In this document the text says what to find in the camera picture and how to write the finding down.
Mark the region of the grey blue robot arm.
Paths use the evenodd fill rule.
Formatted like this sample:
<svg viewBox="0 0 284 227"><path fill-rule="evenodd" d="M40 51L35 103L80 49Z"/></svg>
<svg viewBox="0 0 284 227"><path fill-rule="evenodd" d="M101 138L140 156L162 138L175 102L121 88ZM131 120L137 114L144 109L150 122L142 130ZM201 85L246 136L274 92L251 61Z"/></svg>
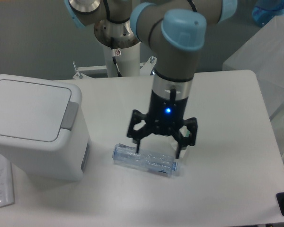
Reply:
<svg viewBox="0 0 284 227"><path fill-rule="evenodd" d="M208 25L232 17L235 0L171 0L160 5L130 0L67 0L65 6L78 26L103 22L108 46L118 49L124 40L144 43L156 55L149 110L134 110L127 137L136 145L150 134L172 136L175 157L194 146L197 119L184 119L184 112L204 45Z"/></svg>

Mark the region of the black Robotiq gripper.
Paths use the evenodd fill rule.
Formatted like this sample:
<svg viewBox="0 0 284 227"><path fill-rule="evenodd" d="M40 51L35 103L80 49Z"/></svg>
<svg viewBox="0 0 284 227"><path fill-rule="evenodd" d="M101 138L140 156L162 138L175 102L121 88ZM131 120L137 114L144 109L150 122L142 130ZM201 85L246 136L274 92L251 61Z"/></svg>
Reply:
<svg viewBox="0 0 284 227"><path fill-rule="evenodd" d="M182 151L195 145L198 130L197 119L195 117L183 119L187 100L185 98L171 101L152 92L147 114L133 110L127 137L132 138L133 143L137 145L136 153L139 153L141 140L152 133L163 136L177 135L178 140L171 137L171 147L175 151L175 158L180 158ZM145 121L145 124L135 130L135 125L142 121Z"/></svg>

